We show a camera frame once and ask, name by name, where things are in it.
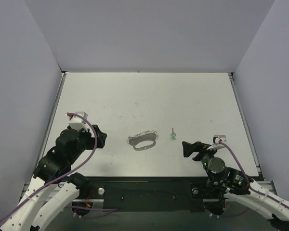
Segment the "metal key holder plate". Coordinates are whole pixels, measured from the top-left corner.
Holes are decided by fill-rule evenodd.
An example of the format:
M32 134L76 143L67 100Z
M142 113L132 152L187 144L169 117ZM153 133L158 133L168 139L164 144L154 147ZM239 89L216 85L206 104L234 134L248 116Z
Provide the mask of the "metal key holder plate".
M135 151L145 151L156 145L158 133L155 130L147 130L134 136L129 136L127 143L133 147Z

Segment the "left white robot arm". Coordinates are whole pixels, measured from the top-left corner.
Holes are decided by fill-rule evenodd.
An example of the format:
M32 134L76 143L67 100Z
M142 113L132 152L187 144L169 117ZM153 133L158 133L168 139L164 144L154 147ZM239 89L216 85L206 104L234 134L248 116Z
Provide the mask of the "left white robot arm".
M106 138L97 125L69 125L63 130L39 161L27 191L0 231L40 231L73 199L90 196L90 180L72 165L84 151L104 148Z

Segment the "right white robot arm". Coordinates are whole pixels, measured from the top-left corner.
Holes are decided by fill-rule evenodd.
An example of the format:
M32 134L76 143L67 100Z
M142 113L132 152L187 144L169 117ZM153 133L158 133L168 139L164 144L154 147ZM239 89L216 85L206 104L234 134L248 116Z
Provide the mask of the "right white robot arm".
M194 185L192 192L197 191L205 199L233 200L262 215L275 229L289 231L289 201L248 176L223 138L214 137L212 144L183 141L182 146L185 158L196 153L193 161L200 162L208 176L206 186L200 188ZM229 151L238 169L227 167L221 158L216 157L217 151L222 148Z

